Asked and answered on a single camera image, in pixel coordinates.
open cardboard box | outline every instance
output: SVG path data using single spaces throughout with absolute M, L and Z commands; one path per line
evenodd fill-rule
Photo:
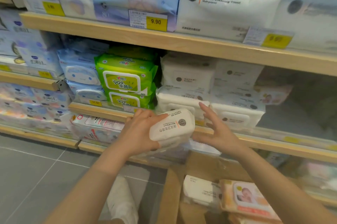
M 253 182 L 238 162 L 191 151 L 185 165 L 174 165 L 167 171 L 157 224 L 227 223 L 226 213 L 216 214 L 205 206 L 182 201 L 185 175 L 217 183 L 221 179 Z

gray tile floor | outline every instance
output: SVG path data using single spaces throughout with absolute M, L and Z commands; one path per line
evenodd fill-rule
M 42 223 L 98 157 L 0 134 L 0 223 Z M 166 170 L 127 162 L 120 175 L 128 180 L 139 224 L 155 223 Z M 106 205 L 100 219 L 110 219 Z

